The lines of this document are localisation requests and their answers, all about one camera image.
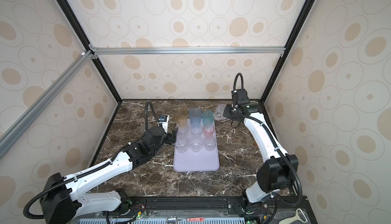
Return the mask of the teal dimpled plastic cup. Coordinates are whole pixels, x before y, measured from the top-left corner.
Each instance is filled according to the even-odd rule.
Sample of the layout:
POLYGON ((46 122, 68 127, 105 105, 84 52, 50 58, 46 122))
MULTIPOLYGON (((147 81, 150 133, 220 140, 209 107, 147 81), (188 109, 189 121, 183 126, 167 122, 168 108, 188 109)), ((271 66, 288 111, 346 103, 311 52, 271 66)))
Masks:
POLYGON ((214 122, 214 112, 213 111, 203 111, 202 113, 203 124, 213 124, 214 122))

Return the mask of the pink ribbed plastic cup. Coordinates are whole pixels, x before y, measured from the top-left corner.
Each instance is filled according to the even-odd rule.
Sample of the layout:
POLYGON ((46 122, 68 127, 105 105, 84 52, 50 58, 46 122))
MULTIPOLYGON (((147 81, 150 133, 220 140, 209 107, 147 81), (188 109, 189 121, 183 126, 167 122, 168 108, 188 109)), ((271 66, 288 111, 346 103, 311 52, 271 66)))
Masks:
POLYGON ((212 124, 205 124, 203 127, 203 133, 205 137, 211 137, 214 135, 215 127, 212 124))

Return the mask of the clear small tumbler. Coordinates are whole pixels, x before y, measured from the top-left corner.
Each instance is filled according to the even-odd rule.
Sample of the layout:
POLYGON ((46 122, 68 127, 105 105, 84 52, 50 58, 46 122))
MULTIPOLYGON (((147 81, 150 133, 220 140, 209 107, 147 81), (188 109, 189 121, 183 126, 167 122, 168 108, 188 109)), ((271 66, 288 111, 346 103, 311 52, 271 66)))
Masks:
POLYGON ((177 125, 178 131, 177 135, 178 136, 187 136, 189 133, 189 126, 187 124, 185 125, 177 125))

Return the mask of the blue grey plastic cup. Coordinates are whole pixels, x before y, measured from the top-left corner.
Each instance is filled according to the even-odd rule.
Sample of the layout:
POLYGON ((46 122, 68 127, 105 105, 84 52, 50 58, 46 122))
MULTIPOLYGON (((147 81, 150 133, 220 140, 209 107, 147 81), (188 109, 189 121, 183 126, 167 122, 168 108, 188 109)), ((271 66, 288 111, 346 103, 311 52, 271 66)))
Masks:
POLYGON ((202 118, 202 111, 199 108, 192 108, 189 110, 190 124, 200 124, 202 118))

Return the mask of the amber plastic cup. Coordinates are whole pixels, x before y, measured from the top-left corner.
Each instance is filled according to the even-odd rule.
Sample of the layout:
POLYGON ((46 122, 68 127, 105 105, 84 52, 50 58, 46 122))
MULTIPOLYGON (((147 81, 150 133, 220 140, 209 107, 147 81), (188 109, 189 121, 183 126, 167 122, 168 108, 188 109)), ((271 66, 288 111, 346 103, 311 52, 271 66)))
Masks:
POLYGON ((187 125, 187 116, 180 116, 177 118, 177 124, 178 126, 184 127, 187 125))

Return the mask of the clear cup front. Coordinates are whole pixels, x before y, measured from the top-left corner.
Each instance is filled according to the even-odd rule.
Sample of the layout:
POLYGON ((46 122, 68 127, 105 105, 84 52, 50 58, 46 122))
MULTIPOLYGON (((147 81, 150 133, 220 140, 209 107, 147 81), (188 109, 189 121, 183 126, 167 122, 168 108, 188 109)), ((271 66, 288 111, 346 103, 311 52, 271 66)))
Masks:
POLYGON ((204 140, 205 149, 207 151, 213 151, 217 146, 216 138, 213 136, 206 137, 204 140))

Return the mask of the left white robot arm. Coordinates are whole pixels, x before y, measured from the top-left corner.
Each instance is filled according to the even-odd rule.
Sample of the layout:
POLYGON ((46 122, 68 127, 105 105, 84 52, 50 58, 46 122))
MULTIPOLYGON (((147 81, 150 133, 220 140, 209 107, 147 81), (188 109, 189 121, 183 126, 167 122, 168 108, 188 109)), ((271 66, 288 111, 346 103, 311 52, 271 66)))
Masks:
POLYGON ((178 128, 168 131, 170 117, 152 114, 157 125, 145 127, 140 138, 127 143, 111 158, 78 173, 50 176, 44 190, 26 203, 24 217, 45 220, 47 224, 66 224, 81 215, 117 210, 126 199, 121 191, 114 190, 103 195, 90 194, 89 191, 148 163, 164 145, 175 144, 178 128))

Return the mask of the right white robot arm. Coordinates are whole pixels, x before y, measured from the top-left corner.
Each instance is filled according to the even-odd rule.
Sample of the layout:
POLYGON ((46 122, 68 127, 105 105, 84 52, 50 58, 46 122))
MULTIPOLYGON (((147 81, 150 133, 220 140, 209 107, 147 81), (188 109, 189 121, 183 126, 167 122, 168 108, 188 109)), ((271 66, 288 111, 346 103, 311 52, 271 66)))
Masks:
POLYGON ((256 173, 256 182, 244 191, 243 210, 253 214, 266 200, 282 201, 297 206, 303 199, 302 184, 297 174, 298 158, 290 155, 270 130, 258 103, 251 102, 244 88, 241 73, 234 78, 232 103, 226 105, 223 116, 238 125, 243 124, 252 134, 263 159, 256 173))

